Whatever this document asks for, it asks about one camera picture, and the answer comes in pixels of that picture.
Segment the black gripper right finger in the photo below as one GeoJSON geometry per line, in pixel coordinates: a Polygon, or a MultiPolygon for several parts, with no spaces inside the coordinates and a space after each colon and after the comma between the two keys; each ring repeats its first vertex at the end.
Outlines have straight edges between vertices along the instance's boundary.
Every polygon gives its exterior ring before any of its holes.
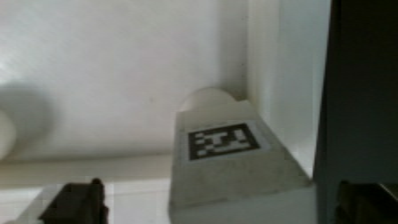
{"type": "Polygon", "coordinates": [[[339,183],[334,224],[398,224],[398,183],[339,183]]]}

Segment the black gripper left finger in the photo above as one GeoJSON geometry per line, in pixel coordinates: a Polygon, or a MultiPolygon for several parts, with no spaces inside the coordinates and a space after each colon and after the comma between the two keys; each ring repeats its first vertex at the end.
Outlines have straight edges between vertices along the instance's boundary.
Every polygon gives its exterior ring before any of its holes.
{"type": "Polygon", "coordinates": [[[44,224],[108,224],[105,185],[98,178],[64,185],[39,220],[44,224]]]}

